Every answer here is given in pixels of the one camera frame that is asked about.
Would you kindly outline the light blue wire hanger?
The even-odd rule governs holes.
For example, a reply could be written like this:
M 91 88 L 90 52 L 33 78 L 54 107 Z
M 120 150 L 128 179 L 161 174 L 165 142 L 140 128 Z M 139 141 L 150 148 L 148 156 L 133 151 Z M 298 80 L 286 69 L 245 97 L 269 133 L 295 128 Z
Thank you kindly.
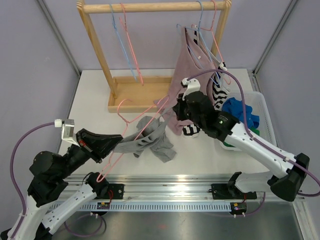
M 134 73 L 133 66 L 132 66 L 132 64 L 131 64 L 131 61 L 130 61 L 129 56 L 128 56 L 128 53 L 127 53 L 127 51 L 126 51 L 126 48 L 125 48 L 125 46 L 124 46 L 124 43 L 123 43 L 123 41 L 122 41 L 122 38 L 121 38 L 121 36 L 120 36 L 120 34 L 119 34 L 119 31 L 118 31 L 118 28 L 117 28 L 117 24 L 116 24 L 116 20 L 115 20 L 115 14 L 114 14 L 114 11 L 113 11 L 113 7 L 112 7 L 111 4 L 109 4 L 109 7 L 110 7 L 111 15 L 112 15 L 112 26 L 113 26 L 114 32 L 115 32 L 115 34 L 116 34 L 116 36 L 117 36 L 117 39 L 118 39 L 118 42 L 119 42 L 119 44 L 120 44 L 122 53 L 123 53 L 123 55 L 124 55 L 124 58 L 125 58 L 125 60 L 126 60 L 126 62 L 127 62 L 128 67 L 129 67 L 129 69 L 130 69 L 130 71 L 131 71 L 131 74 L 132 74 L 135 82 L 137 82 L 138 80 L 137 80 L 137 77 L 136 77 L 136 75 L 135 75 L 135 73 Z

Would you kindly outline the mauve tank top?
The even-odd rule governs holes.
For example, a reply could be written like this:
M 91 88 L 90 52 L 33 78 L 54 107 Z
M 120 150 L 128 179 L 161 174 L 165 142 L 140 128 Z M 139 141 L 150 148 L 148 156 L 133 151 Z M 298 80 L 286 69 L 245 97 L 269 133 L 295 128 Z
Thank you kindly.
M 177 104 L 178 95 L 186 90 L 181 84 L 183 79 L 197 75 L 204 70 L 211 70 L 215 68 L 213 62 L 209 60 L 209 57 L 205 52 L 194 42 L 193 37 L 189 35 L 188 30 L 185 27 L 181 27 L 180 38 L 180 53 L 167 93 L 169 101 L 165 108 L 172 108 L 175 106 Z M 196 77 L 200 83 L 200 91 L 209 97 L 212 104 L 214 103 L 214 99 L 212 97 L 212 87 L 214 84 L 212 80 L 213 76 L 214 72 L 209 72 Z M 175 112 L 172 111 L 172 109 L 168 110 L 163 117 L 170 117 L 167 125 L 169 129 L 178 136 L 182 134 L 184 126 L 192 124 L 190 120 L 177 120 Z

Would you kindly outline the grey tank top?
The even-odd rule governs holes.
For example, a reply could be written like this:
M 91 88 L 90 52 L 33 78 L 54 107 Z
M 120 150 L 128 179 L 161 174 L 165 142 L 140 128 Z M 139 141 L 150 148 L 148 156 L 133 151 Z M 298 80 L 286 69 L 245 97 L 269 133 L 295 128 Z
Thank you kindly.
M 143 116 L 137 123 L 137 132 L 125 137 L 114 148 L 115 153 L 133 154 L 139 158 L 141 154 L 149 149 L 163 163 L 173 160 L 176 151 L 174 145 L 166 135 L 166 127 L 173 114 L 165 114 L 169 110 L 166 108 L 159 117 Z

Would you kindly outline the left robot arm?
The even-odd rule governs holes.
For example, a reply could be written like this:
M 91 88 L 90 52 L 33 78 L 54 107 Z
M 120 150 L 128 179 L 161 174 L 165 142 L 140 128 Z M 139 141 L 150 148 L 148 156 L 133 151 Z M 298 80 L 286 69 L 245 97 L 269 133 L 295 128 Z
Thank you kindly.
M 83 204 L 111 196 L 109 182 L 94 172 L 76 193 L 49 210 L 68 186 L 67 177 L 90 159 L 101 163 L 123 139 L 120 134 L 96 134 L 84 128 L 77 133 L 64 130 L 61 138 L 71 143 L 64 155 L 42 151 L 35 156 L 29 168 L 33 179 L 22 212 L 14 226 L 0 234 L 2 240 L 50 240 Z

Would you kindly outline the blue tank top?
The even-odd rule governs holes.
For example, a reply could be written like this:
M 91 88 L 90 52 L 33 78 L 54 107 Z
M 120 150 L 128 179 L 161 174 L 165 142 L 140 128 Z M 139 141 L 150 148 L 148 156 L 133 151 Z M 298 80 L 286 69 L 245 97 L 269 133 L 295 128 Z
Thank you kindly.
M 221 110 L 238 118 L 242 123 L 245 123 L 242 101 L 237 100 L 234 97 L 228 98 L 222 105 Z M 252 112 L 253 108 L 249 105 L 245 105 L 247 127 L 249 129 L 257 129 L 260 125 L 260 117 L 252 114 Z

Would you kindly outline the pink wire hanger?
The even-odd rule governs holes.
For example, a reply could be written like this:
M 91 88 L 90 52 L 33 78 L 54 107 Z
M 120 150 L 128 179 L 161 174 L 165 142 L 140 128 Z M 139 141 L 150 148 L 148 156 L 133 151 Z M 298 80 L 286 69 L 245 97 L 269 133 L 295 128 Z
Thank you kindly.
M 121 6 L 121 9 L 122 9 L 122 13 L 123 13 L 123 19 L 121 17 L 119 17 L 119 21 L 120 21 L 120 23 L 121 23 L 121 25 L 122 25 L 122 27 L 123 27 L 123 29 L 125 31 L 125 34 L 126 34 L 126 37 L 127 37 L 128 47 L 129 47 L 129 50 L 130 50 L 130 53 L 131 53 L 131 57 L 132 57 L 132 60 L 134 62 L 134 66 L 136 68 L 138 77 L 139 77 L 140 84 L 142 86 L 144 86 L 143 76 L 141 74 L 140 66 L 138 64 L 138 61 L 137 61 L 137 58 L 136 58 L 136 54 L 135 54 L 135 51 L 134 51 L 134 48 L 133 48 L 133 45 L 132 45 L 132 42 L 131 42 L 131 38 L 130 38 L 130 35 L 129 35 L 129 31 L 128 31 L 127 15 L 126 15 L 125 6 L 124 6 L 123 3 L 120 3 L 120 6 Z

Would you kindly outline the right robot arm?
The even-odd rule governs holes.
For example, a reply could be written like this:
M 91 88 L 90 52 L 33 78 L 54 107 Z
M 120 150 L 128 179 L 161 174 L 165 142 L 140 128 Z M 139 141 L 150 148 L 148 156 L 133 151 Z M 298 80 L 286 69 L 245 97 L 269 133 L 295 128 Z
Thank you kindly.
M 271 191 L 282 200 L 295 200 L 306 178 L 310 158 L 304 153 L 286 152 L 255 133 L 247 133 L 244 123 L 225 111 L 214 109 L 208 96 L 200 91 L 180 93 L 172 108 L 177 119 L 190 120 L 209 137 L 226 142 L 260 162 L 267 172 L 235 173 L 227 185 L 227 193 L 239 198 L 243 193 Z

